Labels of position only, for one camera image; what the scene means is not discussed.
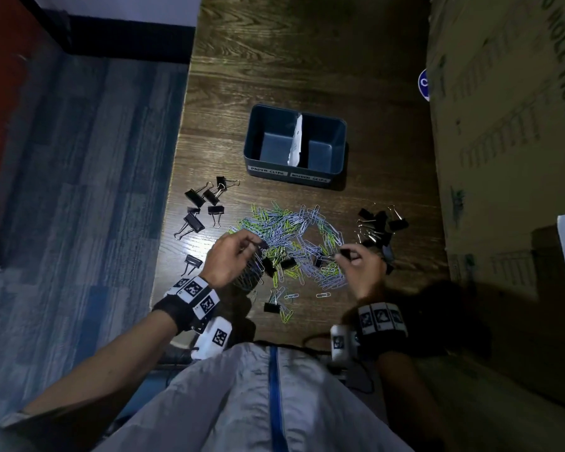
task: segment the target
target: blue zipper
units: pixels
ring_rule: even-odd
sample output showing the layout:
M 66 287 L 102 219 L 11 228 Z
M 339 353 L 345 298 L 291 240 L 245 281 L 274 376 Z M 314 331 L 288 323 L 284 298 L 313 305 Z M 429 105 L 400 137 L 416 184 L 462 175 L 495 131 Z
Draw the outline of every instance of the blue zipper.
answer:
M 270 428 L 272 431 L 272 450 L 288 452 L 287 439 L 284 437 L 283 409 L 281 406 L 281 385 L 278 376 L 278 347 L 270 346 L 270 364 L 268 367 L 270 386 Z

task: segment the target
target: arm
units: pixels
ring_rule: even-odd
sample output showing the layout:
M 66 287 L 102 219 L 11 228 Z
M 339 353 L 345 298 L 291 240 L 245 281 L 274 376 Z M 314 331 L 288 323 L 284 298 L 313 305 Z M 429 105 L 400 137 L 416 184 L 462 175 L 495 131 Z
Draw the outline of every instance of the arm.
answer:
M 385 262 L 361 244 L 347 244 L 342 248 L 351 251 L 351 260 L 337 255 L 336 261 L 358 303 L 368 305 L 384 301 Z M 377 358 L 392 430 L 417 452 L 454 450 L 442 413 L 412 359 L 394 350 L 406 348 L 402 345 L 406 341 L 404 332 L 380 331 L 367 338 L 370 348 L 374 349 L 373 357 Z
M 247 230 L 223 235 L 207 254 L 201 277 L 212 288 L 224 287 L 240 275 L 260 243 L 261 239 Z M 167 344 L 181 331 L 176 319 L 164 311 L 151 312 L 48 387 L 25 406 L 23 412 L 37 415 L 103 398 L 127 387 L 135 389 L 157 364 Z

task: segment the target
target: wooden table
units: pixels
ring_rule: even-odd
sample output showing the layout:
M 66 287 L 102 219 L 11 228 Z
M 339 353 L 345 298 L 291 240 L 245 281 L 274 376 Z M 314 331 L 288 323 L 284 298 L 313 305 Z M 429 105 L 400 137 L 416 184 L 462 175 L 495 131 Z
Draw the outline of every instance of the wooden table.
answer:
M 187 254 L 204 260 L 228 226 L 250 214 L 250 203 L 271 207 L 272 199 L 294 210 L 319 204 L 346 242 L 357 241 L 360 207 L 379 211 L 394 204 L 410 227 L 393 238 L 398 269 L 389 286 L 416 293 L 448 278 L 429 107 L 417 90 L 428 14 L 428 0 L 202 1 L 153 300 L 180 278 Z M 243 143 L 249 112 L 259 102 L 347 122 L 343 191 L 247 174 Z M 173 234 L 191 205 L 184 192 L 215 182 L 216 175 L 241 181 L 221 197 L 222 228 L 211 228 L 205 205 L 199 219 L 206 230 L 178 242 Z M 264 280 L 248 313 L 256 339 L 300 345 L 306 336 L 328 333 L 354 302 L 346 288 L 317 299 L 321 290 L 313 281 L 304 287 L 286 282 L 300 297 L 285 325 L 263 312 L 272 287 Z M 183 333 L 174 344 L 188 347 L 192 337 Z

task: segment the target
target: person's left hand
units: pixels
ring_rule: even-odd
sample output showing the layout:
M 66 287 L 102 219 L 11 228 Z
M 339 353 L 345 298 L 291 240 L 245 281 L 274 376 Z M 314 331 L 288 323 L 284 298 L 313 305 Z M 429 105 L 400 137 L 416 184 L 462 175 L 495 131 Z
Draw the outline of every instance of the person's left hand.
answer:
M 256 253 L 261 238 L 247 229 L 222 235 L 207 252 L 200 276 L 211 288 L 222 288 L 235 280 Z

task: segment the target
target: blue and white logo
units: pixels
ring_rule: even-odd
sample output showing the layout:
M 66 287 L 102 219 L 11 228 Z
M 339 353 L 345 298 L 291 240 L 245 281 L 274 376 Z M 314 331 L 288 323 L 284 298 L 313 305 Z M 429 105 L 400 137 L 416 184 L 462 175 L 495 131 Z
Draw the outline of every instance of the blue and white logo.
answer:
M 419 91 L 423 98 L 429 101 L 429 86 L 427 81 L 427 70 L 424 69 L 419 75 Z

